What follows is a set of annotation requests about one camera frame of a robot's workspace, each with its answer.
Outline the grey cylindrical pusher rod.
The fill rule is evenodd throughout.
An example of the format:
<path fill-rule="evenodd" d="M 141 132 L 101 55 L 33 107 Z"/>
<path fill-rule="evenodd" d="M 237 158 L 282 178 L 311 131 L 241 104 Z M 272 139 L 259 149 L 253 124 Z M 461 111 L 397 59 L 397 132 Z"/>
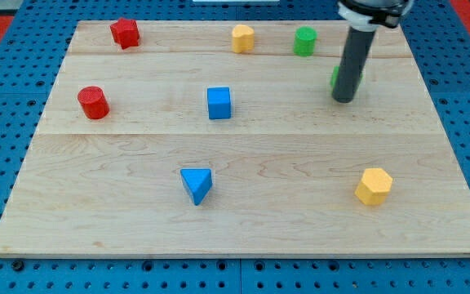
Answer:
<path fill-rule="evenodd" d="M 337 102 L 350 103 L 354 99 L 374 36 L 375 31 L 349 28 L 332 90 L 332 97 Z"/>

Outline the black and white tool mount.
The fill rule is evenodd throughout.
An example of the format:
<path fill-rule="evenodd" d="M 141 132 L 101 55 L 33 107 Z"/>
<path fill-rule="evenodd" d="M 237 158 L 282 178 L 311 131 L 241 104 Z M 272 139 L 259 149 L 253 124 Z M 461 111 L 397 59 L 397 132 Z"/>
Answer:
<path fill-rule="evenodd" d="M 338 0 L 338 14 L 361 32 L 379 26 L 395 29 L 414 6 L 414 0 Z"/>

